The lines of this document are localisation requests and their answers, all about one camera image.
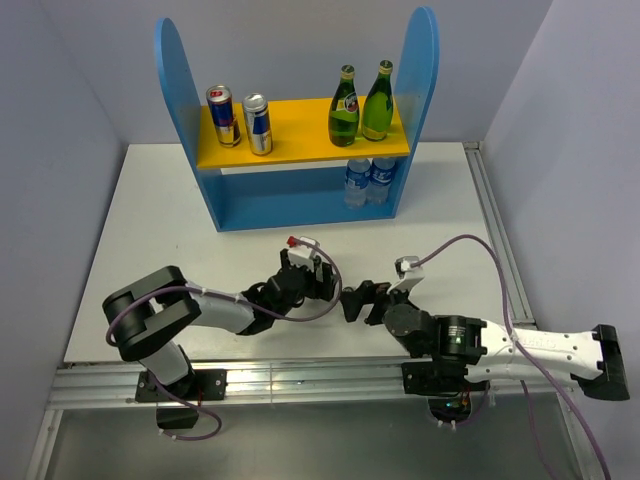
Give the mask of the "silver blue can front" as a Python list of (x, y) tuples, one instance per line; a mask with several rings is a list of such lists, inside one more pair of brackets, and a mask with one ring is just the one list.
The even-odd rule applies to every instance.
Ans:
[(249, 147), (255, 155), (267, 155), (273, 149), (268, 102), (259, 93), (252, 93), (242, 101)]

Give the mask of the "green glass Perrier bottle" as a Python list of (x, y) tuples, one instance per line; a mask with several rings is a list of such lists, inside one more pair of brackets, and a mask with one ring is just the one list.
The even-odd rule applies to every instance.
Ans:
[(331, 101), (328, 116), (328, 131), (331, 143), (346, 147), (354, 143), (360, 122), (359, 101), (356, 94), (355, 68), (344, 65), (340, 82)]

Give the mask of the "blue silver Red Bull can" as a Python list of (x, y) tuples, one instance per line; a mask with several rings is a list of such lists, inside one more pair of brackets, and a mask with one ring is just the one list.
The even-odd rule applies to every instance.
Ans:
[(206, 100), (219, 143), (223, 147), (236, 146), (241, 135), (230, 88), (225, 85), (212, 86), (206, 92)]

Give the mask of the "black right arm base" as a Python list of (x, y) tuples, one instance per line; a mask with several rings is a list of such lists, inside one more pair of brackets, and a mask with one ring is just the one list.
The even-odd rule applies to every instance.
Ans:
[(489, 405), (490, 383), (466, 379), (468, 368), (452, 362), (420, 361), (400, 365), (406, 395), (425, 397), (438, 428), (468, 425)]

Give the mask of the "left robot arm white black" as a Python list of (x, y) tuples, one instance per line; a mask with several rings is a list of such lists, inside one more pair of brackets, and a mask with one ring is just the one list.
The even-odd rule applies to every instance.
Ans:
[(109, 295), (102, 310), (106, 341), (121, 359), (143, 365), (150, 380), (172, 399), (202, 387), (174, 338), (187, 327), (205, 326), (239, 336), (260, 334), (304, 301), (322, 300), (332, 310), (342, 287), (338, 267), (305, 245), (280, 252), (280, 269), (238, 294), (207, 290), (186, 280), (176, 266), (163, 267)]

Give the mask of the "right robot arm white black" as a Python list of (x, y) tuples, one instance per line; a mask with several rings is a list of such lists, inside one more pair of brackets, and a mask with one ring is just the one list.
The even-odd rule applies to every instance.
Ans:
[(599, 324), (580, 333), (514, 328), (462, 315), (432, 315), (406, 292), (363, 282), (342, 291), (347, 321), (364, 306), (365, 322), (382, 325), (409, 354), (401, 366), (408, 394), (441, 396), (481, 391), (496, 381), (556, 382), (602, 401), (630, 397), (616, 329)]

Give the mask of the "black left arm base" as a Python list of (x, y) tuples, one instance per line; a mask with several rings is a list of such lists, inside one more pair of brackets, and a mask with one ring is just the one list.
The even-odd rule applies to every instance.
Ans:
[[(163, 389), (182, 401), (193, 403), (198, 407), (206, 401), (222, 401), (227, 386), (227, 371), (225, 369), (196, 369)], [(157, 404), (172, 402), (152, 379), (148, 371), (139, 375), (134, 401), (138, 404)], [(156, 407), (157, 426), (171, 433), (186, 432), (192, 429), (201, 414), (196, 410), (180, 405), (179, 407)]]

